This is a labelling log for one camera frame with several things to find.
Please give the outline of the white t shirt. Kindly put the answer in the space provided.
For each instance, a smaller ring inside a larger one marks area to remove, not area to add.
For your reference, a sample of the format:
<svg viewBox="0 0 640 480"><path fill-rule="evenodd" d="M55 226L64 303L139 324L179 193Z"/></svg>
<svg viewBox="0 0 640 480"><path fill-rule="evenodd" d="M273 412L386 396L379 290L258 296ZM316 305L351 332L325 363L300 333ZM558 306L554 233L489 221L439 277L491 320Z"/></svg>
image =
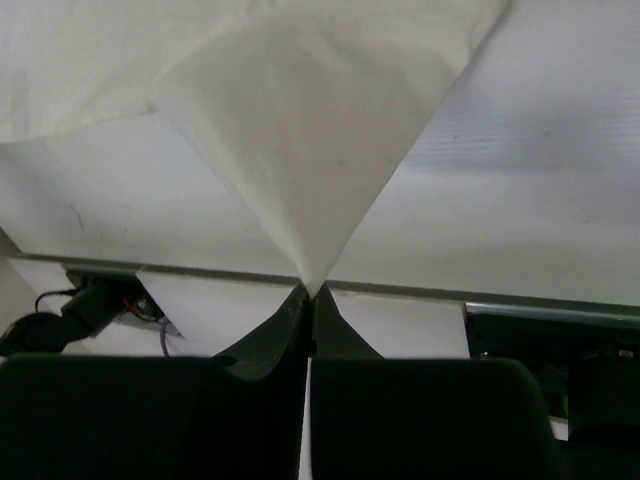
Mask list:
<svg viewBox="0 0 640 480"><path fill-rule="evenodd" d="M1 139L167 115L315 295L502 1L5 1Z"/></svg>

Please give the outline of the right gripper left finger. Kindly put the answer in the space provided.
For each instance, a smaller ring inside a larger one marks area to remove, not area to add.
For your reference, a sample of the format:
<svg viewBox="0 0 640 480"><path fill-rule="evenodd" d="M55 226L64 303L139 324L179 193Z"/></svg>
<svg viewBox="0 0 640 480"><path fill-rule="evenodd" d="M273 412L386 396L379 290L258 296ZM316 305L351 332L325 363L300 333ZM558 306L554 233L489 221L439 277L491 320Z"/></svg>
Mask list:
<svg viewBox="0 0 640 480"><path fill-rule="evenodd" d="M307 358L300 286L211 357L2 356L1 475L295 479Z"/></svg>

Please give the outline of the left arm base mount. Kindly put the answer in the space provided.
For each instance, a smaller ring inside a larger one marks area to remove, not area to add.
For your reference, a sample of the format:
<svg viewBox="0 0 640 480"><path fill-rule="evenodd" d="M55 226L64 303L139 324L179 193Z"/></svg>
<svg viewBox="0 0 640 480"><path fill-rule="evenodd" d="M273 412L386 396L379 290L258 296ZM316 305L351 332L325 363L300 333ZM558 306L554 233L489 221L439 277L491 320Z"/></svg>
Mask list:
<svg viewBox="0 0 640 480"><path fill-rule="evenodd" d="M40 294L34 311L10 324L1 336L1 355L60 354L74 342L94 338L126 314L159 327L162 355L170 355L170 320L142 284L129 276L80 276L74 286Z"/></svg>

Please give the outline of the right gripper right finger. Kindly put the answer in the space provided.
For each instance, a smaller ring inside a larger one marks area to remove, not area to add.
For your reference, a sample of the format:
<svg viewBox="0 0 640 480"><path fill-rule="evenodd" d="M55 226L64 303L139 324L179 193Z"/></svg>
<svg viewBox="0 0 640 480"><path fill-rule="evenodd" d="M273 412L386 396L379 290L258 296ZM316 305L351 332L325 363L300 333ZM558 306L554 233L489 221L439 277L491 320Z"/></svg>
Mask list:
<svg viewBox="0 0 640 480"><path fill-rule="evenodd" d="M509 360L387 359L312 303L310 456L316 479L563 479L533 376Z"/></svg>

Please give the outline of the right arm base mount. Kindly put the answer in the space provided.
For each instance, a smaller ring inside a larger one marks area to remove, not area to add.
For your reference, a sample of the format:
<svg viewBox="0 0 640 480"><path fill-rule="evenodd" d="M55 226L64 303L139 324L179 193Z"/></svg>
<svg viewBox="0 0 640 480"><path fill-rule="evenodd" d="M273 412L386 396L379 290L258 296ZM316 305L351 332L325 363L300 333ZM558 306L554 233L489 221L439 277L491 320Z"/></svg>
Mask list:
<svg viewBox="0 0 640 480"><path fill-rule="evenodd" d="M571 369L593 357L639 358L639 311L467 303L464 324L473 358L522 363L543 391L553 428L569 435Z"/></svg>

